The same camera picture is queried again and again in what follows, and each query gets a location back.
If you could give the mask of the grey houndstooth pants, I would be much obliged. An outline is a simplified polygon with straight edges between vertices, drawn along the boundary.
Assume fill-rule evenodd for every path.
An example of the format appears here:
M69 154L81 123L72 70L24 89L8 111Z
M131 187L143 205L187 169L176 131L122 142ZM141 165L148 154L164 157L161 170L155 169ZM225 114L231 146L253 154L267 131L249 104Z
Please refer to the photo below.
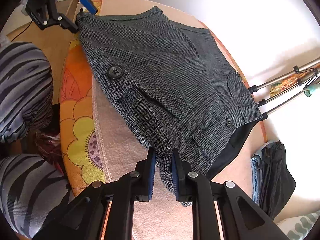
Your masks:
M101 90L138 141L154 148L169 191L174 149L208 179L236 158L262 115L208 29L174 22L158 7L81 12L76 22Z

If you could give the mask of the colourful scarf on tripod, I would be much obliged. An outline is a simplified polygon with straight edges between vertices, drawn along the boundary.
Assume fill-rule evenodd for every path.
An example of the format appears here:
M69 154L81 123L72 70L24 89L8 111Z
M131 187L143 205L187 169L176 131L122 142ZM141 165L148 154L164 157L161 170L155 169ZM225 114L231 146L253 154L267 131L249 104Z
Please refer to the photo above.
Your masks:
M282 81L275 83L271 86L269 96L272 98L286 89L293 87L295 84L301 86L311 80L316 74L319 73L318 68L312 68L310 70L304 70L299 74L293 74Z

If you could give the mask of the black folded garment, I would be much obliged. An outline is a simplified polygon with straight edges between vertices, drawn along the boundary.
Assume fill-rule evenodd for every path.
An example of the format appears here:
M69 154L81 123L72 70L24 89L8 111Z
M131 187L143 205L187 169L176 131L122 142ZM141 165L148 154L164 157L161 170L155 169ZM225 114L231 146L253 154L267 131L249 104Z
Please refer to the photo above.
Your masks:
M296 188L296 182L287 169L286 149L280 141L262 149L262 181L259 207L271 218L285 207Z

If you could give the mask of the zebra print trouser leg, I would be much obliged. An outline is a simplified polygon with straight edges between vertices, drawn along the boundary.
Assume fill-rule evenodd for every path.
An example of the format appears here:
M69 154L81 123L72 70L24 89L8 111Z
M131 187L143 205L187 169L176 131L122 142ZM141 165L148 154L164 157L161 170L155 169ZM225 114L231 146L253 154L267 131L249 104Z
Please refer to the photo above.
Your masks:
M52 69L42 50L30 42L1 48L1 143L48 126L53 92Z

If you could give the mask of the orange floral bed sheet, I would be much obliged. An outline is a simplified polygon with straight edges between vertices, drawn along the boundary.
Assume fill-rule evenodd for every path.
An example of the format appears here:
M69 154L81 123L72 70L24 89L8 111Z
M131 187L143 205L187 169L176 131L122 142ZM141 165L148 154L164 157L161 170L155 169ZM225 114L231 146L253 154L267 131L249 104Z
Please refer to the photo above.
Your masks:
M75 196L92 182L105 181L93 114L93 75L79 35L70 42L60 88L63 163Z

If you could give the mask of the green white patterned pillow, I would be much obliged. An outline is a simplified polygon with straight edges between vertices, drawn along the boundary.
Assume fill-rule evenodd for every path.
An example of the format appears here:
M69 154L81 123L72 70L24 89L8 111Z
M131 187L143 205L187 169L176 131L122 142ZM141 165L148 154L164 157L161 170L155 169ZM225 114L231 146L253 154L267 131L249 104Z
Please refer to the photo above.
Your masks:
M318 219L319 211L316 211L307 215L286 218L279 221L276 225L288 239L303 240L311 231Z

